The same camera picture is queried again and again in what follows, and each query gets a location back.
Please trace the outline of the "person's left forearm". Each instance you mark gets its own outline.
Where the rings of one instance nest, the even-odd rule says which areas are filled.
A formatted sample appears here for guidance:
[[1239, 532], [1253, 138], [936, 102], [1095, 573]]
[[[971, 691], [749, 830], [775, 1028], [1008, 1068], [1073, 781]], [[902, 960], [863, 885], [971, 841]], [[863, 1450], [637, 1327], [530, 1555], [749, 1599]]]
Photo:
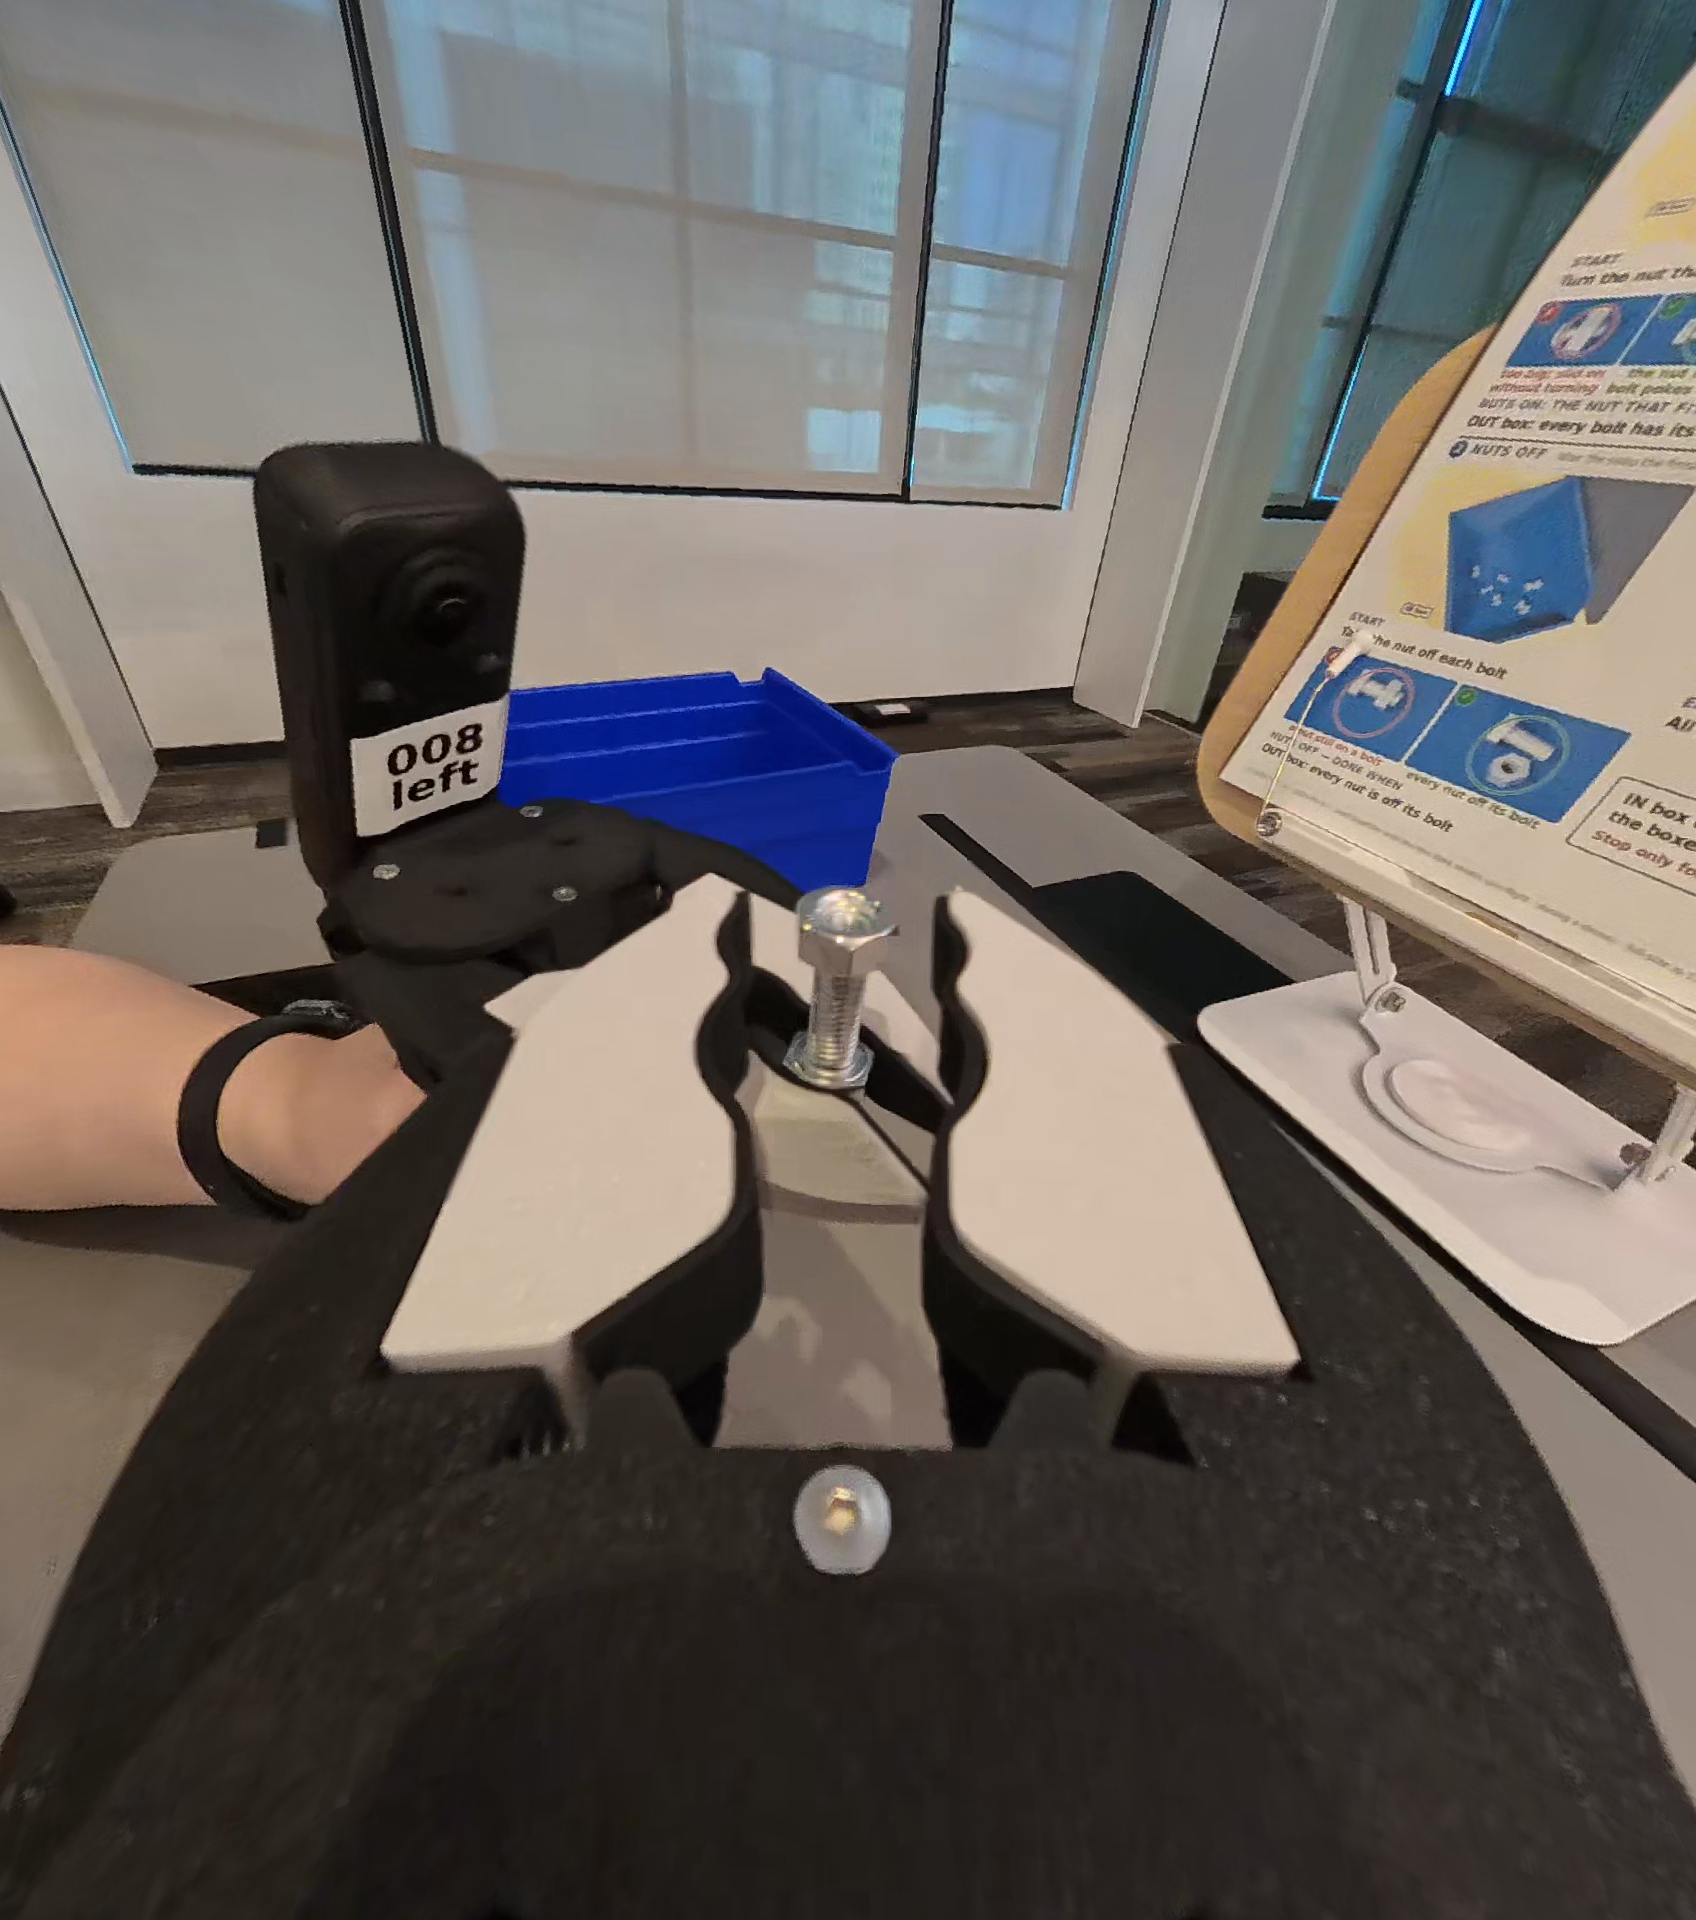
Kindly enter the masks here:
[[0, 945], [0, 1211], [205, 1202], [176, 1110], [238, 1023], [108, 953]]

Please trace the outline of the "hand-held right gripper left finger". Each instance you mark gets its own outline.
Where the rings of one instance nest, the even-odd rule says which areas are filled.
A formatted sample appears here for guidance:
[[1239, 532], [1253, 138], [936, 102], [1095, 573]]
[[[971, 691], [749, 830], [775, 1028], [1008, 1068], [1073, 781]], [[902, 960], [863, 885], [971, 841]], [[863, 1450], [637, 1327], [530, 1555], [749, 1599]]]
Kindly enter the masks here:
[[571, 1422], [629, 1365], [719, 1404], [763, 1311], [749, 893], [701, 876], [637, 934], [491, 1002], [511, 1053], [379, 1359], [539, 1369]]

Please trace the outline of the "printed instruction sheet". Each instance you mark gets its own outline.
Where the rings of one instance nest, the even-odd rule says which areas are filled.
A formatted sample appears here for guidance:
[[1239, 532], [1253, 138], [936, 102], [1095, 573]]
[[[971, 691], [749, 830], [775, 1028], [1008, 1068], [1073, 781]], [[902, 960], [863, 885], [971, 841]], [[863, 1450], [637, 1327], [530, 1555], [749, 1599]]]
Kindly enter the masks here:
[[1494, 321], [1221, 778], [1696, 1039], [1696, 61]]

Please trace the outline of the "person's left hand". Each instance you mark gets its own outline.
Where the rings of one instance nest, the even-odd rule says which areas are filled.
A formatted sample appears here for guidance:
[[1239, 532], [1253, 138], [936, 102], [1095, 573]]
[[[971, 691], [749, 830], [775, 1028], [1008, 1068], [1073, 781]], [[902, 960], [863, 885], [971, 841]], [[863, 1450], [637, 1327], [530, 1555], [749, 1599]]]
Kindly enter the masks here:
[[217, 1107], [228, 1158], [290, 1202], [323, 1202], [423, 1107], [379, 1028], [280, 1035], [249, 1053]]

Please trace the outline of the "blue plastic bin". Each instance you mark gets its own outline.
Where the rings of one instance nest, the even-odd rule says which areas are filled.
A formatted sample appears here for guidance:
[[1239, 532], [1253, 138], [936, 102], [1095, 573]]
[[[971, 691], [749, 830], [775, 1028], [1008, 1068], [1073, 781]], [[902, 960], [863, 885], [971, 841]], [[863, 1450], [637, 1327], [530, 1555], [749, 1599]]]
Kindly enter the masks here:
[[503, 805], [583, 800], [751, 855], [796, 885], [863, 885], [895, 745], [766, 669], [511, 696]]

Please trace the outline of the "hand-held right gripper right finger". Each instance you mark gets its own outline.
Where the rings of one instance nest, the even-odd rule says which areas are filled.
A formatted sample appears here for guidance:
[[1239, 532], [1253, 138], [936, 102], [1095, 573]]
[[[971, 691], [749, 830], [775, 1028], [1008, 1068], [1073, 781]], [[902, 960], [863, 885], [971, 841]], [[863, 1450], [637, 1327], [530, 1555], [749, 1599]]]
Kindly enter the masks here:
[[1141, 1378], [1293, 1378], [1299, 1335], [1196, 1116], [1173, 1039], [1098, 969], [971, 887], [936, 903], [949, 1116], [920, 1303], [956, 1442], [1035, 1375], [1121, 1435]]

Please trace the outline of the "black wristband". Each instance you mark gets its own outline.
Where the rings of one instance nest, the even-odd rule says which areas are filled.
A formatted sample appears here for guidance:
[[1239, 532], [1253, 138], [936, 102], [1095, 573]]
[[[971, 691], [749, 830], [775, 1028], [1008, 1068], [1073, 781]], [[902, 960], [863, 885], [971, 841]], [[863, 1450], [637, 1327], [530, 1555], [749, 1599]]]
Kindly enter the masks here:
[[191, 1180], [205, 1188], [205, 1198], [217, 1211], [244, 1216], [244, 1222], [271, 1222], [271, 1223], [295, 1223], [310, 1216], [310, 1202], [295, 1202], [271, 1183], [262, 1183], [252, 1170], [244, 1170], [228, 1144], [221, 1144], [221, 1098], [237, 1077], [237, 1068], [274, 1039], [305, 1035], [305, 1039], [350, 1039], [366, 1023], [355, 1018], [342, 1001], [293, 1001], [280, 1011], [262, 1011], [238, 1023], [232, 1035], [213, 1039], [210, 1053], [191, 1064], [176, 1099], [176, 1156], [191, 1170]]

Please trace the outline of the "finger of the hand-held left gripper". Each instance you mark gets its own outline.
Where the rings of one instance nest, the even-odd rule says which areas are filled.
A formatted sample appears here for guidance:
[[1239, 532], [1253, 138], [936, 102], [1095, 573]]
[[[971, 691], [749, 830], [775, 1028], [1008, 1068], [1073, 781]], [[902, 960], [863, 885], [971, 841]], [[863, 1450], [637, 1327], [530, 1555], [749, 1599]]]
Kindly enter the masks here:
[[[805, 1023], [811, 969], [803, 960], [756, 960], [766, 978], [766, 1064], [744, 1077], [744, 1116], [756, 1138], [766, 1193], [789, 1211], [920, 1211], [920, 1178], [902, 1144], [872, 1116], [852, 1116], [846, 1098], [803, 1092], [782, 1068], [791, 1030]], [[550, 1007], [568, 971], [534, 971], [488, 1001], [499, 1028], [523, 1030]], [[924, 1077], [924, 1023], [890, 982], [872, 982], [863, 1007], [870, 1045], [890, 1045]]]
[[954, 1110], [949, 1092], [937, 1092], [937, 1077], [911, 1064], [911, 1055], [872, 1028], [860, 1030], [860, 1045], [870, 1050], [870, 1077], [854, 1088], [818, 1088], [789, 1064], [805, 1035], [805, 1023], [791, 1011], [749, 1011], [744, 1035], [751, 1055], [796, 1092], [817, 1092], [822, 1099], [863, 1099], [878, 1116], [902, 1118], [931, 1138], [937, 1138]]

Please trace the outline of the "large steel hex bolt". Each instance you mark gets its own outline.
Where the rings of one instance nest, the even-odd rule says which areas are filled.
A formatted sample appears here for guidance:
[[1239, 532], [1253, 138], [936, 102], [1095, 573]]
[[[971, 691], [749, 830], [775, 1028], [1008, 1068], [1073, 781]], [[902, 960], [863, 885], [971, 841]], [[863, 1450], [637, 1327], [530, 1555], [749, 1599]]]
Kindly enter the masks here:
[[860, 1045], [870, 978], [901, 938], [895, 910], [860, 885], [822, 885], [791, 910], [796, 960], [811, 962], [805, 1030], [818, 1050]]

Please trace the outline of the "white book stand base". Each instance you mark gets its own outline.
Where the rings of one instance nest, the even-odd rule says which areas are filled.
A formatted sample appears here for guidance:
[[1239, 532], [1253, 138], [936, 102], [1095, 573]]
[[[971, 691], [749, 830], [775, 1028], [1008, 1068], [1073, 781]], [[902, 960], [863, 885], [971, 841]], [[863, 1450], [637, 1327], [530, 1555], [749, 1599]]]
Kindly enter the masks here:
[[1404, 984], [1379, 910], [1346, 928], [1346, 971], [1204, 1002], [1208, 1053], [1534, 1327], [1609, 1347], [1696, 1303], [1696, 1092], [1639, 1138]]

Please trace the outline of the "narrow side window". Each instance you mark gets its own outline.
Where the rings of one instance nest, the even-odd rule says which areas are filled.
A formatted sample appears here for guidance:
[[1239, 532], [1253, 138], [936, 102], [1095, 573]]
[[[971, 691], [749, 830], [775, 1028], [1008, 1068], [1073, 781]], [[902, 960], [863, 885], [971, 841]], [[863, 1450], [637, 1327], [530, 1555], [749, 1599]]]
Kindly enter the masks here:
[[1495, 321], [1696, 61], [1696, 0], [1439, 0], [1317, 321], [1271, 521], [1326, 519], [1384, 419]]

